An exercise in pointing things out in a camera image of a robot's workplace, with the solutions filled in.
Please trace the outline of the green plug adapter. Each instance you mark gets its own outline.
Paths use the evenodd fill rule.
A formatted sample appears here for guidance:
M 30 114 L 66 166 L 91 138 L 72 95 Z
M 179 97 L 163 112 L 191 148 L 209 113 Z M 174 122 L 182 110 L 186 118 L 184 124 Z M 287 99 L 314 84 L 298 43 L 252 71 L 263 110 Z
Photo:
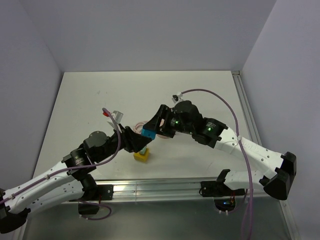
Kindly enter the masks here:
M 139 154 L 144 155 L 147 151 L 147 147 L 144 147 L 142 150 L 139 151 Z

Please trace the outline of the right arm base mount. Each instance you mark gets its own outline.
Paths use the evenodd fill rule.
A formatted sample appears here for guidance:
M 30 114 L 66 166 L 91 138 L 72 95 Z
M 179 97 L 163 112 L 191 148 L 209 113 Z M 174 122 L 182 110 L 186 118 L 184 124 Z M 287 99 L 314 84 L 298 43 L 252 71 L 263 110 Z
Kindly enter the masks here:
M 219 213 L 229 214 L 237 209 L 237 196 L 243 196 L 243 204 L 246 200 L 248 190 L 244 188 L 231 189 L 217 180 L 201 181 L 199 194 L 203 198 L 214 198 L 214 205 Z

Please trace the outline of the yellow cube socket adapter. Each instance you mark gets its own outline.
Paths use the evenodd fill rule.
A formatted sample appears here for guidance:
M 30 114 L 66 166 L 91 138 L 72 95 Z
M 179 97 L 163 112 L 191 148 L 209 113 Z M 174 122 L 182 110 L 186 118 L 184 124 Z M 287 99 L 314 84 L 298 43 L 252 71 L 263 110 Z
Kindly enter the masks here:
M 145 162 L 147 162 L 149 155 L 150 155 L 150 149 L 147 147 L 143 151 L 143 153 L 141 153 L 141 152 L 134 153 L 133 158 L 138 162 L 145 163 Z

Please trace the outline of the blue plug adapter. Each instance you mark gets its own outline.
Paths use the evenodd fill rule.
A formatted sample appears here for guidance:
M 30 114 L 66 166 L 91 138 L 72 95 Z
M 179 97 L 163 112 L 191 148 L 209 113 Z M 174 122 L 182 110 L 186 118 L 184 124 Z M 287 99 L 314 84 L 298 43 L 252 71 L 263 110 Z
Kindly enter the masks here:
M 156 132 L 148 129 L 141 129 L 141 135 L 154 140 L 156 138 Z

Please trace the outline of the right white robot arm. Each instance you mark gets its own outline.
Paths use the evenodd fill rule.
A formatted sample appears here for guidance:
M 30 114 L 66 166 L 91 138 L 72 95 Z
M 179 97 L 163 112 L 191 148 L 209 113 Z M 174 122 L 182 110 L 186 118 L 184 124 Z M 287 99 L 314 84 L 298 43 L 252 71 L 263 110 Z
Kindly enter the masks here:
M 244 160 L 256 170 L 224 169 L 216 180 L 200 183 L 203 197 L 243 196 L 250 189 L 263 191 L 277 200 L 287 200 L 297 174 L 297 157 L 264 148 L 238 136 L 226 124 L 203 117 L 191 101 L 178 102 L 174 107 L 162 104 L 154 117 L 143 125 L 141 134 L 154 139 L 156 135 L 173 138 L 189 134 L 199 144 L 223 151 Z

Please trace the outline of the pink round power strip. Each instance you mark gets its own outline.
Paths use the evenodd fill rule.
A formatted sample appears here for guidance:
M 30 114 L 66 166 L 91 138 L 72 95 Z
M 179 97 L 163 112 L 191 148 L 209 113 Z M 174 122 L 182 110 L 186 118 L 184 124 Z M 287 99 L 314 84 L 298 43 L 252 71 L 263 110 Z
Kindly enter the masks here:
M 157 133 L 156 134 L 159 138 L 161 139 L 172 139 L 174 136 L 173 135 L 167 135 L 167 134 L 163 134 L 163 133 Z

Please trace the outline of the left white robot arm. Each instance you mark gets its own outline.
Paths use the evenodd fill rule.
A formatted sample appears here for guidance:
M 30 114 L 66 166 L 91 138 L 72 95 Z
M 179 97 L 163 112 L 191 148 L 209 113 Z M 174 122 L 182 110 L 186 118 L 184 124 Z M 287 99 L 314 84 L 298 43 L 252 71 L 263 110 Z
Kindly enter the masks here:
M 0 232 L 10 233 L 25 224 L 31 215 L 68 201 L 90 201 L 98 196 L 91 172 L 101 162 L 112 160 L 120 150 L 141 151 L 156 134 L 130 127 L 115 130 L 112 136 L 92 132 L 83 143 L 56 165 L 17 187 L 0 191 Z

